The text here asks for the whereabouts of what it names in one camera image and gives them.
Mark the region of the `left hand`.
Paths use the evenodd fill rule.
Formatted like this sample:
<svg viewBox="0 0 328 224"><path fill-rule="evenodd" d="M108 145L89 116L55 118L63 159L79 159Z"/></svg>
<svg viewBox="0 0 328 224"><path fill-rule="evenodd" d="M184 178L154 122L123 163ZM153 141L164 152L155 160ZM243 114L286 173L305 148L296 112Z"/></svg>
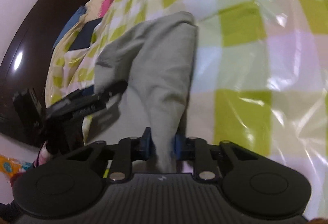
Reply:
<svg viewBox="0 0 328 224"><path fill-rule="evenodd" d="M48 145L48 142L45 141L43 146L38 151L37 157L33 162L34 168L39 167L43 164L46 164L47 162L49 162L50 160L52 160L54 158L55 155L53 153L49 152L47 145Z"/></svg>

